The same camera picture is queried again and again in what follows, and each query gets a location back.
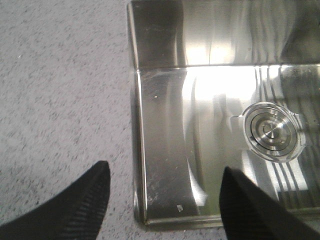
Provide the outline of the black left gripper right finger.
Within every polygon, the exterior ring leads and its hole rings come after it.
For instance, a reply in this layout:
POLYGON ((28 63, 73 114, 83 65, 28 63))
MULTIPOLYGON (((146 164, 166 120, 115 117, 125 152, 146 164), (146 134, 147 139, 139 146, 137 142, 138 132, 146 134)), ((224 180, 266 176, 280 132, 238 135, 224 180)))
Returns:
POLYGON ((318 240, 320 234, 257 187, 241 170, 226 167, 219 209, 229 240, 318 240))

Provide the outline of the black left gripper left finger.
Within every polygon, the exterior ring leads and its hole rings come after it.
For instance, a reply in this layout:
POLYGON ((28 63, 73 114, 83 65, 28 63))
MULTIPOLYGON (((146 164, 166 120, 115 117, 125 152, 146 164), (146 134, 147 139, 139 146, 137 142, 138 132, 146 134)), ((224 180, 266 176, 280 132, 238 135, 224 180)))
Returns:
POLYGON ((61 193, 1 225, 2 240, 95 240, 110 198, 109 163, 98 161, 61 193))

